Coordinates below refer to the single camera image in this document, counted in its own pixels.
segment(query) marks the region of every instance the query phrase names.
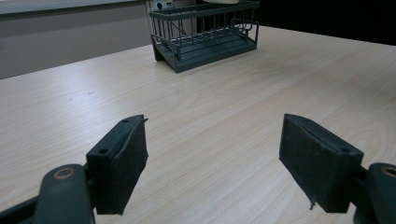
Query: black background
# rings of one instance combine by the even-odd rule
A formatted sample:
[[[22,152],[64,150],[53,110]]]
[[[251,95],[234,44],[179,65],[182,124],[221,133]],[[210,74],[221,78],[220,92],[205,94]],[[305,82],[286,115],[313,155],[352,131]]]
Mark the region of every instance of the black background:
[[[396,46],[396,8],[391,1],[260,2],[255,11],[260,25]]]

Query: gray wall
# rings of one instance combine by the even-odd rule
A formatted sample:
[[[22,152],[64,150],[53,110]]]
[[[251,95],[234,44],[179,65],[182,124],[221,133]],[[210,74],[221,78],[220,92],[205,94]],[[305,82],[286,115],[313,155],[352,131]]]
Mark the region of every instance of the gray wall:
[[[0,15],[0,79],[150,44],[145,1]]]

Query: dark gray dish rack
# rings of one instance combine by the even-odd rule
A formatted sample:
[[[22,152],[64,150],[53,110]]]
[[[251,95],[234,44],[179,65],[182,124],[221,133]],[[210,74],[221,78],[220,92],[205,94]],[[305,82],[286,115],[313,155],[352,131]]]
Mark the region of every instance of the dark gray dish rack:
[[[149,13],[156,61],[166,60],[176,73],[257,48],[260,2],[204,4]],[[248,36],[256,26],[255,38]]]

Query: light wood grain surface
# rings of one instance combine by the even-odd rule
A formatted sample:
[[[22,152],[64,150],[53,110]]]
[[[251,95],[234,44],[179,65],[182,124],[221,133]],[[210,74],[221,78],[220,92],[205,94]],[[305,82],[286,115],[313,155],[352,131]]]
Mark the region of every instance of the light wood grain surface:
[[[146,123],[148,165],[124,216],[97,223],[352,223],[310,202],[278,160],[283,115],[396,163],[396,48],[262,27],[257,50],[175,74],[152,46],[0,80],[0,210],[121,119]]]

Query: wire rack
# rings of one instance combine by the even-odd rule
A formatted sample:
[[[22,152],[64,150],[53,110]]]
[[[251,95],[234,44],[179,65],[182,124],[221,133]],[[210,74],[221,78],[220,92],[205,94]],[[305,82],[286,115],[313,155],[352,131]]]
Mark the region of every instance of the wire rack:
[[[166,60],[178,73],[256,49],[259,24],[253,17],[259,6],[242,1],[150,12],[155,59]]]

